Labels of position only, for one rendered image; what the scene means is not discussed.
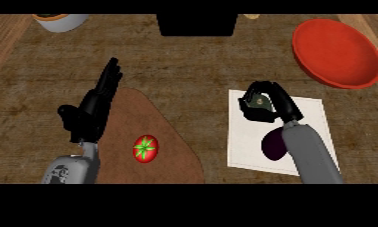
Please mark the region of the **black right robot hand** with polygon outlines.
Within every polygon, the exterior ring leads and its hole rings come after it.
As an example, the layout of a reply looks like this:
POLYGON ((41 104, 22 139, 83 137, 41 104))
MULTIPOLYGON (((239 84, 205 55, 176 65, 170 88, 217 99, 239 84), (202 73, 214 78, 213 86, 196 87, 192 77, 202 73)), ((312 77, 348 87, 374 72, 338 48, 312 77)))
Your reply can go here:
POLYGON ((273 123, 275 119, 281 118, 288 123, 292 120, 300 121, 303 119, 303 114, 294 100, 276 82, 252 82, 238 101, 244 117, 250 121, 273 123), (272 110, 251 108, 248 106, 254 94, 263 94, 269 98, 272 110))

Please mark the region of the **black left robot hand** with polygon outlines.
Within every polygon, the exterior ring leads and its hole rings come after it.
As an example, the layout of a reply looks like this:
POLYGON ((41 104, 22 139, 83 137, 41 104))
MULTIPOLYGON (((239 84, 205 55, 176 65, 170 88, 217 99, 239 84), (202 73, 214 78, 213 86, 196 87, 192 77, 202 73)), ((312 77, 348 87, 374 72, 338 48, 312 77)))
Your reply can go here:
POLYGON ((71 143, 96 143, 100 140, 121 78, 118 59, 111 58, 96 87, 87 92, 80 106, 59 106, 58 114, 62 118, 63 129, 71 132, 71 143))

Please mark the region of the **dark green squash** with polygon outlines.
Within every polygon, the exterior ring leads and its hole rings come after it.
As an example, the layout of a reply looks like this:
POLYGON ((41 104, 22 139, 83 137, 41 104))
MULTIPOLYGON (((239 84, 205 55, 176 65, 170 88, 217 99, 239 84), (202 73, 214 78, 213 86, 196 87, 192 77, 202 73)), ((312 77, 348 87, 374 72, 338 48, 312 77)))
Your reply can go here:
POLYGON ((272 110, 272 104, 269 98, 263 94, 254 94, 251 98, 251 102, 248 103, 251 108, 261 108, 266 110, 272 110))

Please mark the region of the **white placemat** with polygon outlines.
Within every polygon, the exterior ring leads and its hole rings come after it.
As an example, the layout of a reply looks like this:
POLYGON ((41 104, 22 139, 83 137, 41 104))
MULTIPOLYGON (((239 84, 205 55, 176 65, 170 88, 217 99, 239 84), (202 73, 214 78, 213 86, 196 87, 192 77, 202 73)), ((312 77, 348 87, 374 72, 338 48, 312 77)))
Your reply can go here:
MULTIPOLYGON (((261 151, 266 134, 281 127, 283 122, 281 119, 273 123, 252 122, 244 118, 238 101, 244 94, 241 90, 229 91, 227 166, 297 176, 291 155, 285 154, 278 161, 272 161, 261 151)), ((334 163, 338 163, 322 100, 304 97, 292 97, 292 100, 304 116, 300 123, 309 124, 317 131, 334 163)))

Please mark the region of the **red bowl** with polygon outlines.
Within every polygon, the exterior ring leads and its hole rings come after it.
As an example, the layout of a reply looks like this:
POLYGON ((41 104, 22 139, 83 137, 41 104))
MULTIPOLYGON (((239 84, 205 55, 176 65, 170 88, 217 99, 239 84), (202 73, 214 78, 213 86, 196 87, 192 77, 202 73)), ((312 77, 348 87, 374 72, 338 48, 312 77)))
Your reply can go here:
POLYGON ((363 89, 378 82, 378 48, 347 24, 309 19, 292 32, 292 53, 304 73, 340 89, 363 89))

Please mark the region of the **brown cutting board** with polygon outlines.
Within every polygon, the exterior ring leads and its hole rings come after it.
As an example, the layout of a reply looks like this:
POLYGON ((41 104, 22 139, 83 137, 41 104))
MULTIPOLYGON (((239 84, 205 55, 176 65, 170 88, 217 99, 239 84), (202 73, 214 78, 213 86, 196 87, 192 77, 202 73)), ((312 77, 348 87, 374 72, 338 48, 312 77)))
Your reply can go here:
POLYGON ((97 182, 204 183, 198 156, 143 93, 130 88, 117 91, 105 133, 99 142, 97 182), (133 146, 142 136, 155 137, 158 153, 140 163, 133 146))

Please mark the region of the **dark purple eggplant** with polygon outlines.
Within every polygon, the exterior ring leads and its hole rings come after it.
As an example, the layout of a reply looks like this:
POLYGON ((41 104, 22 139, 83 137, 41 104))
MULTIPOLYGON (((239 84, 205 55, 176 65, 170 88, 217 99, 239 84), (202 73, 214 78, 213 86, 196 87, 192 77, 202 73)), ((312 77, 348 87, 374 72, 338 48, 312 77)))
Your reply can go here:
POLYGON ((261 151, 264 156, 278 161, 286 154, 286 146, 282 139, 282 128, 272 130, 261 140, 261 151))

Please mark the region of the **red tomato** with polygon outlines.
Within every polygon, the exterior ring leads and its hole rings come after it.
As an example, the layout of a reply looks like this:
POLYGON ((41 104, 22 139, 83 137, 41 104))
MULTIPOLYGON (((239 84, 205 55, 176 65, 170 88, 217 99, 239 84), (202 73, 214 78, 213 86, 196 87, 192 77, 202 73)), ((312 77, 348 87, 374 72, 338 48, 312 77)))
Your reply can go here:
POLYGON ((143 135, 137 138, 133 145, 133 156, 140 163, 149 163, 159 150, 158 139, 152 135, 143 135))

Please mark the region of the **grey pot with orange rim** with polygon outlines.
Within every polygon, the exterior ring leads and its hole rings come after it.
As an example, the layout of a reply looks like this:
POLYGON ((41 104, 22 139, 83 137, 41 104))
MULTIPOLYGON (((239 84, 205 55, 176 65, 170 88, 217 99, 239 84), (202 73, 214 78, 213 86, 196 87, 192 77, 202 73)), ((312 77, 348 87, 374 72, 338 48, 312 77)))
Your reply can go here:
POLYGON ((40 16, 34 14, 32 18, 47 31, 53 33, 62 33, 80 27, 84 21, 87 20, 89 15, 87 14, 59 14, 55 16, 40 16))

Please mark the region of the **black appliance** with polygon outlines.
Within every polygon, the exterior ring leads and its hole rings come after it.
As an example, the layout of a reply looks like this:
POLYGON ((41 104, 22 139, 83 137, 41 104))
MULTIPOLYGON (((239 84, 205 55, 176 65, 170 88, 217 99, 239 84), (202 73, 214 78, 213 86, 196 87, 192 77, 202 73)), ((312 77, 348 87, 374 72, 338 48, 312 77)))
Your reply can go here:
POLYGON ((162 36, 232 36, 236 14, 158 14, 162 36))

